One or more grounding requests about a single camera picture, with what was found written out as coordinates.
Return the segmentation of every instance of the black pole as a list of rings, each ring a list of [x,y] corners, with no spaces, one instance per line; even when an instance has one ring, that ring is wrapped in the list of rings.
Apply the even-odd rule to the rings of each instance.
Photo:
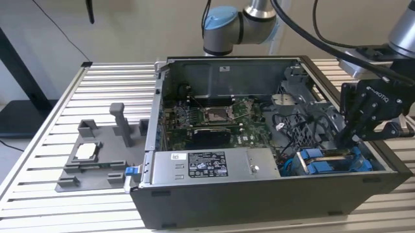
[[[0,60],[29,98],[11,101],[0,111],[0,138],[32,138],[56,100],[47,99],[1,28]]]
[[[92,0],[85,0],[85,4],[87,4],[89,23],[93,24],[95,18],[93,18]]]
[[[39,110],[52,110],[52,105],[28,71],[23,60],[0,28],[0,60],[11,72],[17,84]]]

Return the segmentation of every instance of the blue connector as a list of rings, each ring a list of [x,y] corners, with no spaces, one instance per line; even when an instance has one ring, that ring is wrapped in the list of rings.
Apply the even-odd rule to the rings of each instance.
[[[139,174],[139,167],[129,166],[125,168],[125,176],[135,176]]]
[[[341,172],[364,172],[372,171],[372,165],[369,161],[363,157],[357,147],[351,148],[353,154],[352,159],[339,161],[313,161],[307,165],[308,174],[327,174],[327,173],[341,173]],[[303,160],[324,157],[320,149],[303,149],[300,151]],[[336,170],[335,167],[348,167],[348,170]]]

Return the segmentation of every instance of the slotted aluminum surface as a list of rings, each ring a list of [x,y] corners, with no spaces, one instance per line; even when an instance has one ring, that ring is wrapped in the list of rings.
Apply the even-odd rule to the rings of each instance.
[[[343,82],[353,82],[335,60],[315,60],[315,64],[337,88]],[[119,101],[125,104],[129,122],[137,123],[140,118],[149,117],[153,83],[153,64],[149,63],[93,64],[89,69],[80,70],[0,186],[7,190],[0,201],[0,233],[151,232],[144,228],[129,195],[121,189],[65,193],[56,193],[53,189],[77,137],[80,119],[92,118],[99,125],[113,125],[108,107]],[[415,171],[415,139],[389,140],[387,144]],[[169,232],[195,230],[215,233],[408,233],[415,231],[415,177],[389,194],[371,197],[348,216]]]

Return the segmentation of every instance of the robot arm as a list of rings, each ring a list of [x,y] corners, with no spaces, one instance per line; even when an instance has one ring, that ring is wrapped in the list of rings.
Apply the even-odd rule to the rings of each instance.
[[[344,83],[340,95],[340,114],[345,127],[335,136],[337,148],[347,148],[359,140],[372,141],[412,137],[414,130],[404,116],[415,101],[415,0],[389,35],[389,43],[360,46],[340,52],[316,39],[285,15],[276,0],[276,13],[297,34],[321,50],[336,56],[340,67],[357,83]],[[375,128],[387,121],[380,132]]]
[[[212,56],[228,55],[233,45],[264,43],[276,30],[276,12],[269,0],[251,0],[241,12],[232,6],[215,7],[204,23],[204,52]]]

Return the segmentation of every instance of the blue latch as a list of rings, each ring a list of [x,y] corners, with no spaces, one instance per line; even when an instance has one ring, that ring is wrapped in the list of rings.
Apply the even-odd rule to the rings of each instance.
[[[303,159],[324,157],[320,149],[303,149],[300,156]]]
[[[332,168],[327,161],[312,162],[308,166],[309,174],[328,173],[332,172]]]
[[[139,167],[129,166],[125,168],[125,176],[133,176],[139,174]]]

